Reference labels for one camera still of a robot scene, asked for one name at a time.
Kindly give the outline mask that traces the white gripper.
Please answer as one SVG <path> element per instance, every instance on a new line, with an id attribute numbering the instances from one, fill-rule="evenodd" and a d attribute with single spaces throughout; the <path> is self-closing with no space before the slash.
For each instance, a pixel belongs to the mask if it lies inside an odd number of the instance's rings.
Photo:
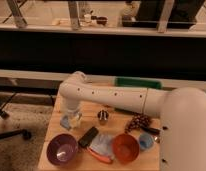
<path id="1" fill-rule="evenodd" d="M 65 112 L 67 114 L 75 114 L 75 117 L 73 118 L 73 128 L 80 127 L 81 124 L 81 118 L 82 113 L 80 111 L 80 101 L 74 100 L 74 99 L 66 99 L 64 102 Z M 66 115 L 63 115 L 60 120 L 60 125 L 64 127 L 67 130 L 71 129 L 68 117 Z"/>

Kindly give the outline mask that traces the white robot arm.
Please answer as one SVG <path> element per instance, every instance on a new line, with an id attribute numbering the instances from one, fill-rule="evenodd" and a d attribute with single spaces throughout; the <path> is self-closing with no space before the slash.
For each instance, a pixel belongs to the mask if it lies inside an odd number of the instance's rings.
<path id="1" fill-rule="evenodd" d="M 143 113 L 160 120 L 160 171 L 206 171 L 206 92 L 192 87 L 172 91 L 142 87 L 96 86 L 77 71 L 59 86 L 62 112 L 81 117 L 90 101 Z"/>

